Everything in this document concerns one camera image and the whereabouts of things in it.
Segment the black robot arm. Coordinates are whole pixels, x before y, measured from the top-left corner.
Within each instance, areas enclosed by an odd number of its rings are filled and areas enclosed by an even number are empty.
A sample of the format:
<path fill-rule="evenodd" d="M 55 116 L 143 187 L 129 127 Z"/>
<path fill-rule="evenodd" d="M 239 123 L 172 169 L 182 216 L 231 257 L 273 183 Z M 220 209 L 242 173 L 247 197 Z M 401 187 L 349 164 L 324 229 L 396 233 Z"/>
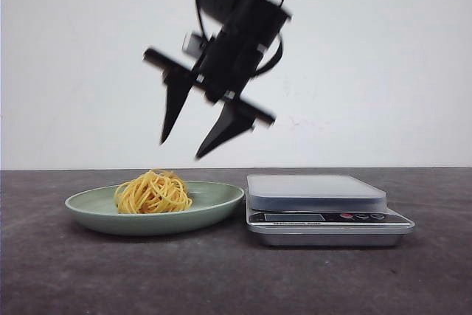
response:
<path fill-rule="evenodd" d="M 204 33 L 190 36 L 183 50 L 196 59 L 194 66 L 188 69 L 153 48 L 146 49 L 143 59 L 163 71 L 167 87 L 162 141 L 173 129 L 191 88 L 202 90 L 211 103 L 224 102 L 221 115 L 195 155 L 200 159 L 252 129 L 255 120 L 274 123 L 273 115 L 240 95 L 252 78 L 280 61 L 282 46 L 266 64 L 261 63 L 265 51 L 281 38 L 280 30 L 291 16 L 281 4 L 270 0 L 195 0 L 195 6 L 198 13 L 206 13 L 222 27 L 211 38 Z"/>

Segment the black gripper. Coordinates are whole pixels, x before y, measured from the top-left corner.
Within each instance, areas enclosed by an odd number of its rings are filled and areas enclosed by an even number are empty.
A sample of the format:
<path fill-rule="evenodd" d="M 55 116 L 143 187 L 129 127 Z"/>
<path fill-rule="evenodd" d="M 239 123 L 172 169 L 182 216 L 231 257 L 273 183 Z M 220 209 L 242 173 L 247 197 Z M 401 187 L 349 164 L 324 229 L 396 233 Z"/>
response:
<path fill-rule="evenodd" d="M 230 12 L 221 31 L 205 47 L 192 69 L 150 47 L 143 59 L 163 71 L 167 87 L 166 109 L 160 143 L 169 137 L 194 86 L 216 103 L 223 100 L 221 114 L 199 147 L 201 159 L 237 135 L 250 130 L 255 119 L 272 124 L 275 117 L 240 98 L 249 79 L 257 75 L 264 52 L 291 18 L 269 0 L 241 0 Z"/>

